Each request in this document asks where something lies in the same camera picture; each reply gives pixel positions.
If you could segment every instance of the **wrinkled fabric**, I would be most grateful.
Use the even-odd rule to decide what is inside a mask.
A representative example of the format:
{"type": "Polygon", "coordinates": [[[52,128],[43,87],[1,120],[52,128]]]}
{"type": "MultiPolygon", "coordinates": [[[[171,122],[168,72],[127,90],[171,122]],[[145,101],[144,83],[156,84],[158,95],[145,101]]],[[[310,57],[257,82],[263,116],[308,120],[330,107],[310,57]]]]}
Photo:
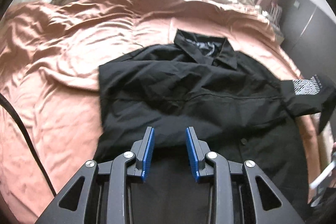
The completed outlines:
{"type": "MultiPolygon", "coordinates": [[[[186,168],[182,173],[176,166],[165,171],[160,166],[185,145],[184,132],[192,126],[211,151],[234,162],[256,162],[305,219],[310,214],[307,165],[294,117],[317,112],[323,116],[324,105],[334,109],[336,104],[335,85],[325,77],[315,79],[318,93],[297,94],[292,80],[278,80],[256,60],[235,52],[226,38],[178,30],[173,45],[149,46],[99,67],[103,134],[94,160],[114,160],[150,126],[155,129],[151,173],[190,176],[186,168]],[[162,148],[171,151],[167,154],[162,148]]],[[[178,181],[162,189],[160,180],[151,180],[143,188],[144,198],[160,199],[165,191],[162,195],[168,199],[184,198],[161,206],[145,198],[145,211],[167,211],[170,217],[147,216],[144,222],[135,219],[137,223],[177,223],[184,204],[203,195],[193,196],[188,189],[181,193],[178,181]]],[[[204,207],[195,201],[184,223],[194,223],[195,212],[204,207]]]]}
{"type": "MultiPolygon", "coordinates": [[[[203,0],[40,1],[11,7],[0,29],[0,92],[20,115],[56,191],[95,153],[102,133],[98,66],[177,29],[227,37],[277,78],[300,71],[254,8],[203,0]]],[[[320,173],[316,129],[297,118],[308,180],[320,173]]],[[[8,113],[0,108],[0,192],[21,223],[34,223],[53,196],[8,113]]]]}

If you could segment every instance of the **beige duvet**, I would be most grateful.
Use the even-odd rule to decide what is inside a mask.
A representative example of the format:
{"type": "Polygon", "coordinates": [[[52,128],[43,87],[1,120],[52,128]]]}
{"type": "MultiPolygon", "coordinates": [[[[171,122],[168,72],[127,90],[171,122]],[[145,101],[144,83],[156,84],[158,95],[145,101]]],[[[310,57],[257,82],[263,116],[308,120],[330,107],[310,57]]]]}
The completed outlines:
{"type": "MultiPolygon", "coordinates": [[[[280,79],[301,77],[253,7],[205,0],[80,0],[20,4],[0,29],[0,92],[27,127],[59,191],[91,159],[102,133],[97,67],[182,29],[228,37],[280,79]]],[[[297,119],[309,181],[320,173],[315,127],[297,119]]],[[[0,192],[16,218],[34,223],[52,200],[19,129],[0,108],[0,192]]]]}

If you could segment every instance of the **shirt collar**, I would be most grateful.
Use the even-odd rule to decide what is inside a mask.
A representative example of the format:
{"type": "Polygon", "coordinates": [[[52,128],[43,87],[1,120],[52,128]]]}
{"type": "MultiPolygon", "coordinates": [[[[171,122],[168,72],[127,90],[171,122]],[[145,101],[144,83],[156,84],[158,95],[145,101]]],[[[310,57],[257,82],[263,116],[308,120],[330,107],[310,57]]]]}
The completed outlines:
{"type": "Polygon", "coordinates": [[[213,65],[214,61],[216,60],[228,65],[234,70],[237,69],[236,52],[233,50],[231,44],[226,37],[209,37],[202,34],[177,30],[174,44],[179,46],[183,51],[185,51],[185,53],[187,53],[192,59],[194,59],[196,63],[213,65]],[[196,45],[188,42],[188,40],[194,41],[196,43],[219,42],[222,44],[222,48],[220,53],[216,57],[205,56],[196,45]]]}

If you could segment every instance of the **metal screw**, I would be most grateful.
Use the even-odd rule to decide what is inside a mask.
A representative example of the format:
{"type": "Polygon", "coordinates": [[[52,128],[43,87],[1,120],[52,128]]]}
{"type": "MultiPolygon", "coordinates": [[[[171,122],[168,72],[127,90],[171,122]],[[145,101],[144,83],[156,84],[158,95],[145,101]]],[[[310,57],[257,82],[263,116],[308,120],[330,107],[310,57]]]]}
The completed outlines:
{"type": "Polygon", "coordinates": [[[247,160],[247,161],[245,162],[245,165],[246,165],[247,167],[253,168],[253,167],[255,167],[255,162],[252,161],[252,160],[247,160]]]}
{"type": "Polygon", "coordinates": [[[130,159],[130,158],[132,158],[133,155],[134,155],[134,153],[131,152],[131,151],[127,151],[127,152],[124,153],[124,157],[125,157],[126,159],[130,159]]]}
{"type": "Polygon", "coordinates": [[[210,159],[215,159],[215,158],[217,158],[217,153],[216,152],[208,152],[208,158],[210,158],[210,159]]]}
{"type": "Polygon", "coordinates": [[[95,162],[93,160],[88,160],[85,163],[85,166],[88,167],[88,168],[94,167],[94,165],[95,165],[95,162]]]}

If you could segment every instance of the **shirt button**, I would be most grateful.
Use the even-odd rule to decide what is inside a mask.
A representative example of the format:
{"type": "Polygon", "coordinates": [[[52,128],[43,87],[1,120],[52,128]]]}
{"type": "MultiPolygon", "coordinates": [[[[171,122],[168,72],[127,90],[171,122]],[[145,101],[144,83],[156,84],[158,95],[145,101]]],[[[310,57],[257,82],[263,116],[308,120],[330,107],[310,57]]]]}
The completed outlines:
{"type": "Polygon", "coordinates": [[[247,144],[247,139],[242,138],[242,139],[240,140],[240,142],[241,142],[242,145],[245,145],[245,144],[247,144]]]}

